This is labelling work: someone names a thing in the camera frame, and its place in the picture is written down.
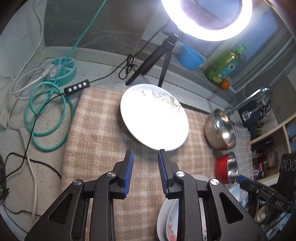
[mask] black tripod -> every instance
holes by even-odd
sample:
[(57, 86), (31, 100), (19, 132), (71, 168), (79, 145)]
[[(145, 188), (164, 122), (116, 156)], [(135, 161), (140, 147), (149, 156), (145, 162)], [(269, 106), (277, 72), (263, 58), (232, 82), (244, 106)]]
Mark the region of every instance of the black tripod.
[(174, 49), (179, 36), (176, 34), (170, 34), (169, 37), (163, 41), (161, 46), (144, 61), (144, 63), (137, 69), (133, 76), (126, 82), (126, 85), (130, 85), (140, 74), (146, 75), (148, 71), (156, 64), (156, 62), (164, 55), (165, 61), (163, 63), (163, 69), (160, 74), (158, 87), (161, 87), (165, 78), (165, 74), (168, 70), (168, 65), (172, 56), (172, 50)]

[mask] silver bolt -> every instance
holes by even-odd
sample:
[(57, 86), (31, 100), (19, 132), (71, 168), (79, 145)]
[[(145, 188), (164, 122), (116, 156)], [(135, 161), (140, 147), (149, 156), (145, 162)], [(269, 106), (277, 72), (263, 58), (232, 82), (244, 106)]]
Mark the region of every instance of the silver bolt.
[(73, 182), (73, 184), (74, 184), (75, 186), (79, 186), (79, 185), (82, 184), (82, 180), (81, 180), (81, 179), (76, 179), (76, 180)]
[(108, 172), (107, 173), (107, 176), (109, 176), (109, 177), (115, 177), (116, 176), (116, 173), (115, 172)]
[(217, 179), (214, 179), (214, 178), (213, 178), (213, 179), (210, 180), (210, 183), (211, 183), (212, 185), (215, 185), (215, 186), (216, 186), (216, 185), (219, 184), (219, 181), (218, 181)]
[(178, 172), (176, 173), (176, 175), (177, 175), (178, 177), (184, 177), (184, 176), (185, 176), (185, 173), (182, 172), (182, 171), (178, 171)]

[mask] faucet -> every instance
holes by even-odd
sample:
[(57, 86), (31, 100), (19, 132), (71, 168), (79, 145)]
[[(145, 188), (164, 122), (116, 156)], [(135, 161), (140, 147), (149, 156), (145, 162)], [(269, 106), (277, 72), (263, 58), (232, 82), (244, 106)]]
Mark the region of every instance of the faucet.
[[(259, 93), (261, 93), (261, 92), (262, 92), (262, 93), (269, 92), (269, 93), (270, 93), (270, 97), (271, 97), (271, 95), (272, 95), (272, 89), (271, 89), (269, 86), (262, 87), (262, 88), (258, 89), (257, 91), (255, 91), (253, 94), (251, 94), (248, 98), (246, 98), (246, 99), (244, 99), (242, 102), (240, 102), (238, 105), (236, 105), (236, 106), (234, 106), (234, 107), (232, 107), (232, 108), (229, 108), (229, 109), (224, 110), (224, 113), (229, 117), (231, 114), (233, 114), (233, 112), (235, 112), (235, 111), (238, 110), (240, 107), (242, 107), (242, 105), (245, 104), (246, 102), (248, 102), (248, 101), (250, 101), (250, 100), (257, 100), (257, 99), (259, 99), (262, 95), (260, 95), (260, 96), (258, 96), (258, 97), (256, 97), (256, 98), (254, 98), (254, 96), (256, 96), (257, 94), (259, 94)], [(262, 106), (264, 106), (264, 105), (265, 105), (264, 103), (267, 103), (267, 102), (268, 102), (268, 101), (267, 101), (266, 99), (264, 99), (264, 100), (262, 101), (262, 103), (263, 103)], [(255, 111), (253, 110), (253, 111), (250, 111), (250, 112), (248, 112), (248, 113), (244, 113), (244, 117), (245, 117), (245, 119), (248, 120), (254, 112), (255, 112)]]

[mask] blue bowl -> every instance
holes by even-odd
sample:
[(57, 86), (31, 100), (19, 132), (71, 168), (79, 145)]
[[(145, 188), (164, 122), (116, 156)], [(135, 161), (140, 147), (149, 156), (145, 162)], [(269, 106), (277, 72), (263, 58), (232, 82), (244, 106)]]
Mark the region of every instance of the blue bowl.
[(178, 57), (179, 62), (189, 70), (193, 70), (204, 63), (204, 59), (193, 48), (184, 45)]

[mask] red bowl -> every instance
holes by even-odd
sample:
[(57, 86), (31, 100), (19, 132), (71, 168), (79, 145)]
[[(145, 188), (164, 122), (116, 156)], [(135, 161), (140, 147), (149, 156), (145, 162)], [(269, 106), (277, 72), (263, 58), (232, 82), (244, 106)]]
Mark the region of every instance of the red bowl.
[(222, 156), (216, 163), (216, 178), (223, 184), (233, 184), (237, 179), (237, 158), (233, 152)]

